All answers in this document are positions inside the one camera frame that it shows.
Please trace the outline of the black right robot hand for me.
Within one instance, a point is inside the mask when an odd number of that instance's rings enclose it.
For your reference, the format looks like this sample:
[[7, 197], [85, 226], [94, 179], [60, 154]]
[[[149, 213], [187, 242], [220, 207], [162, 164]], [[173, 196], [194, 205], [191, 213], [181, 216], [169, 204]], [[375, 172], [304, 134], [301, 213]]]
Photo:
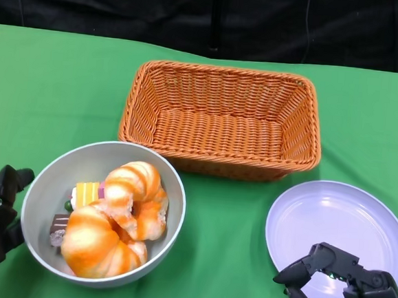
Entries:
[[307, 298], [301, 291], [314, 273], [324, 273], [347, 284], [344, 298], [398, 298], [398, 287], [386, 271], [366, 270], [360, 259], [326, 242], [314, 244], [309, 254], [285, 267], [274, 282], [284, 285], [288, 298]]

